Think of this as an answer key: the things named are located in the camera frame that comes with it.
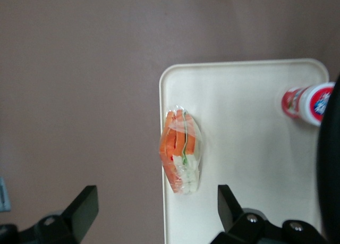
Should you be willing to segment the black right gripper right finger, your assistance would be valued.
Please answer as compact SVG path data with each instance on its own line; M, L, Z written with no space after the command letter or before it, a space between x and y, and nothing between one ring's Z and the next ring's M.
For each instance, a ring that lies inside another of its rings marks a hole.
M218 186L217 207L224 228L218 243L327 243L307 222L286 220L278 227L260 211L242 208L228 185Z

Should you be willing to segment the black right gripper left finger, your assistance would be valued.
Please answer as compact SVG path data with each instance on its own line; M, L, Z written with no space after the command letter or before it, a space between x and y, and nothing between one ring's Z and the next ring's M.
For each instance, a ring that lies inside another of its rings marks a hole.
M81 243L99 212L97 186L86 186L59 215L49 215L23 231L1 225L1 243Z

